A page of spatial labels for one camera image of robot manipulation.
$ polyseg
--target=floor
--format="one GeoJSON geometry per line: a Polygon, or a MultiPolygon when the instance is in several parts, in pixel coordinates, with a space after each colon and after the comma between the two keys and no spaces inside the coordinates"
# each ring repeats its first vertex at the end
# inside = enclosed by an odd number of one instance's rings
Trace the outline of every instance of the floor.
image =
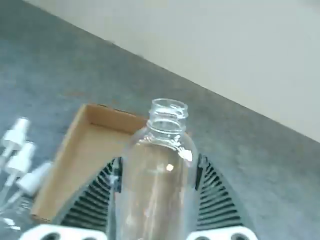
{"type": "Polygon", "coordinates": [[[147,116],[159,97],[189,105],[188,131],[260,240],[320,236],[319,143],[27,3],[0,0],[0,132],[30,118],[35,166],[54,158],[81,104],[147,116]]]}

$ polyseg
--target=white spray nozzle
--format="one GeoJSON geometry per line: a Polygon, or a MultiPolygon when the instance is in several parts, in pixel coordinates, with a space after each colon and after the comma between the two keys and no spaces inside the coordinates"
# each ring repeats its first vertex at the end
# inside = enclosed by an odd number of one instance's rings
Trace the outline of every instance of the white spray nozzle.
{"type": "Polygon", "coordinates": [[[39,190],[43,180],[48,175],[52,167],[52,162],[47,161],[40,165],[38,168],[32,172],[27,173],[22,178],[20,178],[16,185],[29,197],[33,197],[39,190]]]}
{"type": "Polygon", "coordinates": [[[17,155],[12,156],[5,166],[5,171],[15,177],[22,177],[26,174],[31,166],[31,159],[34,156],[36,145],[28,141],[17,155]]]}
{"type": "Polygon", "coordinates": [[[30,121],[26,117],[18,118],[12,128],[4,134],[2,138],[2,145],[5,148],[13,148],[13,150],[20,150],[25,141],[26,134],[30,125],[30,121]]]}

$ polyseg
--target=black ridges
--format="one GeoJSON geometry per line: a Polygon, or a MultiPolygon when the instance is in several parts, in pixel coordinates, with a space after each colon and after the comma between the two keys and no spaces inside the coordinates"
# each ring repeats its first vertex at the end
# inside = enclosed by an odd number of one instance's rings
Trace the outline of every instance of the black ridges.
{"type": "Polygon", "coordinates": [[[224,179],[212,164],[207,162],[200,190],[200,206],[197,231],[219,229],[230,226],[243,226],[242,218],[224,184],[224,179]]]}
{"type": "Polygon", "coordinates": [[[108,225],[108,210],[112,194],[110,175],[112,164],[109,163],[97,177],[82,189],[76,201],[67,211],[61,225],[105,231],[108,225]]]}
{"type": "MultiPolygon", "coordinates": [[[[114,233],[114,188],[117,191],[117,183],[111,184],[111,173],[115,172],[121,160],[120,157],[113,159],[95,179],[83,186],[53,223],[114,233]]],[[[199,156],[199,166],[203,170],[198,169],[202,176],[200,181],[197,177],[200,206],[194,231],[231,226],[246,226],[252,229],[248,221],[244,222],[248,217],[222,174],[205,156],[199,156]]]]}

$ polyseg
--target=cardboard tray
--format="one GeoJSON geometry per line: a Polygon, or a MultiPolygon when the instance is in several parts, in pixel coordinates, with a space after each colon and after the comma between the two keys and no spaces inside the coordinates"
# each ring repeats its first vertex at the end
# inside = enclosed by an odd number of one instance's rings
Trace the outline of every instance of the cardboard tray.
{"type": "Polygon", "coordinates": [[[31,214],[51,222],[69,198],[114,157],[146,119],[103,105],[86,104],[77,112],[56,154],[52,171],[31,214]]]}

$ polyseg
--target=bottle neck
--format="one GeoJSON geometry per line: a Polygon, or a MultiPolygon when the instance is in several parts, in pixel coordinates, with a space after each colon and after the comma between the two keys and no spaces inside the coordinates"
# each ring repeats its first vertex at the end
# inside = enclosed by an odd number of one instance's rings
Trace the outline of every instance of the bottle neck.
{"type": "Polygon", "coordinates": [[[174,117],[150,115],[146,123],[147,127],[154,133],[166,135],[178,135],[186,131],[186,120],[174,117]]]}
{"type": "Polygon", "coordinates": [[[155,99],[149,111],[147,126],[155,133],[179,135],[186,131],[188,106],[172,99],[155,99]]]}

